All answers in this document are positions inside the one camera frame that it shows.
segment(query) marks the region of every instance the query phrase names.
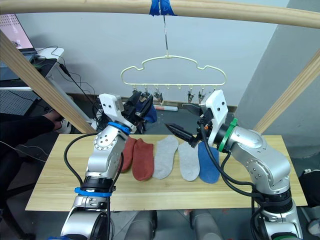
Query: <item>computer screen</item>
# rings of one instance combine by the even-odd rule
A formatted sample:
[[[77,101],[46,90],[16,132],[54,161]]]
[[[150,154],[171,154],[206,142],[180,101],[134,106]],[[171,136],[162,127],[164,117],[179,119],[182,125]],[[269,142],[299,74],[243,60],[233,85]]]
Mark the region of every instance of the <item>computer screen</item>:
[[[34,48],[15,14],[1,14],[0,29],[17,49]]]

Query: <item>red sock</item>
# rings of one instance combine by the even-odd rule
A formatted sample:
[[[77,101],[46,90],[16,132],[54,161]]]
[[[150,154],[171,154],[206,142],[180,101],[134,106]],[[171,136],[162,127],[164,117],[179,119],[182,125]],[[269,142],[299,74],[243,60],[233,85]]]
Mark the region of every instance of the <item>red sock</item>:
[[[154,145],[139,138],[133,147],[133,176],[138,181],[144,181],[152,177],[154,170]]]
[[[135,138],[129,137],[128,140],[125,142],[124,150],[123,150],[123,166],[121,172],[124,173],[128,171],[131,166],[132,158],[134,155],[134,145],[136,143]]]

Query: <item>blue sock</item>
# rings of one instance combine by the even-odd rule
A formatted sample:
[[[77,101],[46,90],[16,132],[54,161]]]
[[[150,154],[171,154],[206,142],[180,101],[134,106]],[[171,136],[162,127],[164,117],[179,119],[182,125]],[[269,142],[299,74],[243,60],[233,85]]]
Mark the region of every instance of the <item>blue sock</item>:
[[[219,152],[217,149],[210,147],[210,150],[216,159],[216,162],[219,164]],[[220,172],[214,166],[213,162],[211,161],[205,144],[203,142],[199,143],[198,145],[198,158],[200,163],[200,173],[199,177],[202,181],[208,184],[214,184],[218,181]]]

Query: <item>light gray sock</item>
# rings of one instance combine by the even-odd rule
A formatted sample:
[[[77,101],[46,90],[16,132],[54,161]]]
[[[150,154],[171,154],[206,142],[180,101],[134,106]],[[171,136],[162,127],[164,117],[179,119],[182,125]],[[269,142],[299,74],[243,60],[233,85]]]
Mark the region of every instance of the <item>light gray sock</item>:
[[[187,142],[178,147],[180,173],[184,180],[195,180],[200,172],[200,164],[198,158],[198,145],[192,148]]]
[[[164,179],[169,176],[174,165],[174,156],[178,145],[178,140],[171,135],[156,142],[154,172],[152,177]]]

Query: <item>wooden beam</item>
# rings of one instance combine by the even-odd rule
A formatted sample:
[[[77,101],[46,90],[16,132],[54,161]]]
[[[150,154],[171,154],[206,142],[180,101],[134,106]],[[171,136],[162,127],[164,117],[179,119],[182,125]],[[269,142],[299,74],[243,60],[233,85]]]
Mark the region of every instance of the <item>wooden beam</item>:
[[[20,51],[0,31],[0,60],[3,61],[16,75],[43,98],[52,108],[68,119],[83,134],[96,131],[86,120],[56,91]]]
[[[151,0],[0,0],[1,14],[97,12],[149,14]],[[216,0],[171,0],[178,16],[229,19],[320,29],[320,13]]]
[[[266,112],[256,124],[254,130],[263,133],[299,95],[316,79],[320,74],[320,49],[308,62],[300,74],[277,99],[272,107]]]

